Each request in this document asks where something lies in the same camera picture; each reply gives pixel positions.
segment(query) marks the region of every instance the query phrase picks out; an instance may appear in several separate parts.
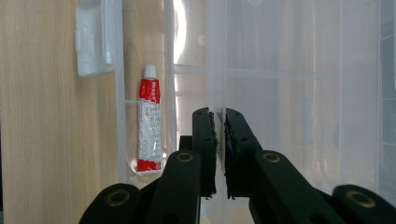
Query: red label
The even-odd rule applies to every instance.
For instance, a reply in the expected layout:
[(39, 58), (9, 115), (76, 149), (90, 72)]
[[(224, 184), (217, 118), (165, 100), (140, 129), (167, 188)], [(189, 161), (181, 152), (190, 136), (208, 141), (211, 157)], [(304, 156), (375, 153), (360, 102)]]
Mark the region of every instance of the red label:
[(158, 79), (142, 79), (140, 82), (139, 97), (159, 104), (161, 100), (160, 82)]
[(161, 170), (160, 161), (138, 160), (137, 162), (137, 172), (156, 171), (156, 170)]

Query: screw hole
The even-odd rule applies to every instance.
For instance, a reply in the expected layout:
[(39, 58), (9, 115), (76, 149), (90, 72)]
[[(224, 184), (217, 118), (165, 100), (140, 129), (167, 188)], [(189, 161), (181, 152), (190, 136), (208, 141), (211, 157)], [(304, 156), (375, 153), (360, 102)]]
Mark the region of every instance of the screw hole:
[(115, 189), (106, 197), (106, 203), (112, 207), (117, 207), (128, 202), (131, 194), (126, 189)]
[(354, 204), (364, 208), (374, 208), (375, 200), (356, 190), (351, 190), (346, 193), (346, 197)]
[(265, 153), (262, 157), (269, 162), (280, 162), (280, 157), (273, 153)]
[(189, 153), (180, 153), (177, 155), (177, 159), (181, 162), (192, 161), (193, 156)]

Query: beige wall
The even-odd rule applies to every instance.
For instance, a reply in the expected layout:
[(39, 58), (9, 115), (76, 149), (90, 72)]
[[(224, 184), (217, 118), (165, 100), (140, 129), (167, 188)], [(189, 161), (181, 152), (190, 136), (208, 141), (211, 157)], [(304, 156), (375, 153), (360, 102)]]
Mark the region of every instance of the beige wall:
[(5, 223), (78, 223), (117, 182), (114, 76), (81, 78), (70, 1), (0, 1)]

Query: transparent plastic bin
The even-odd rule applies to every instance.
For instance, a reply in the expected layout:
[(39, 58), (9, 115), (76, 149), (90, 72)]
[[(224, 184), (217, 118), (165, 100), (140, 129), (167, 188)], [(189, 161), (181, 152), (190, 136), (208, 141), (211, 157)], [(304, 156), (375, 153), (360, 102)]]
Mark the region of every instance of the transparent plastic bin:
[[(381, 66), (394, 57), (381, 51), (388, 43), (382, 41), (381, 4), (390, 1), (85, 0), (91, 5), (80, 13), (109, 2), (114, 6), (103, 10), (113, 8), (105, 15), (114, 23), (106, 27), (104, 20), (96, 34), (113, 38), (107, 42), (114, 49), (97, 54), (105, 58), (93, 60), (102, 71), (93, 74), (116, 73), (121, 182), (143, 188), (158, 177), (130, 169), (138, 83), (145, 64), (154, 63), (162, 91), (164, 162), (179, 137), (191, 135), (193, 111), (208, 106), (216, 114), (218, 193), (202, 199), (202, 223), (252, 223), (248, 200), (226, 197), (226, 107), (244, 114), (262, 147), (287, 156), (315, 188), (332, 193), (335, 186), (355, 184), (396, 205), (396, 92), (387, 86), (394, 76), (384, 84)], [(90, 20), (101, 20), (103, 10)], [(106, 52), (106, 45), (96, 48)], [(81, 58), (92, 56), (84, 52)]]

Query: red and white tube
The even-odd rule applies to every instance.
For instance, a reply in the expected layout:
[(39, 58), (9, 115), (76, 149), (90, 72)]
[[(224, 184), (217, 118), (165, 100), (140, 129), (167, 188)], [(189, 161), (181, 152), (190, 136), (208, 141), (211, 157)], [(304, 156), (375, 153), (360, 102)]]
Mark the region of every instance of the red and white tube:
[(139, 149), (137, 172), (160, 172), (163, 168), (161, 143), (161, 93), (153, 64), (146, 65), (139, 88)]

